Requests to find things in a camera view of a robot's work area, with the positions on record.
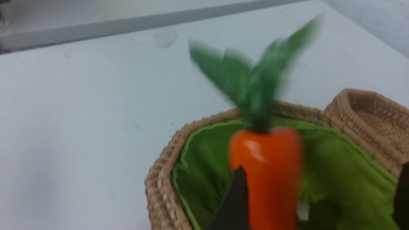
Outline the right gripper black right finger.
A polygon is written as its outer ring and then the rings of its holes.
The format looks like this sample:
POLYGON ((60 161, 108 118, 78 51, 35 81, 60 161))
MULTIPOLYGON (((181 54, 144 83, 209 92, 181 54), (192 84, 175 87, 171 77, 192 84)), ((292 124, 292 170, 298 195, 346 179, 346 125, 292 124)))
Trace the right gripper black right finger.
POLYGON ((409 229, 409 163, 404 163, 393 199, 392 218, 400 230, 409 229))

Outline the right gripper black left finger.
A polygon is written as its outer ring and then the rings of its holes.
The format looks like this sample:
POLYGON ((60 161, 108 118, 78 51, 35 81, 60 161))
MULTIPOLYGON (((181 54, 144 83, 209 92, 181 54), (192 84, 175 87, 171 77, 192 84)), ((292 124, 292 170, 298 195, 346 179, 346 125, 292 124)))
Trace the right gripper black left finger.
POLYGON ((242 166, 231 172, 229 188, 207 230, 249 230, 248 186, 242 166))

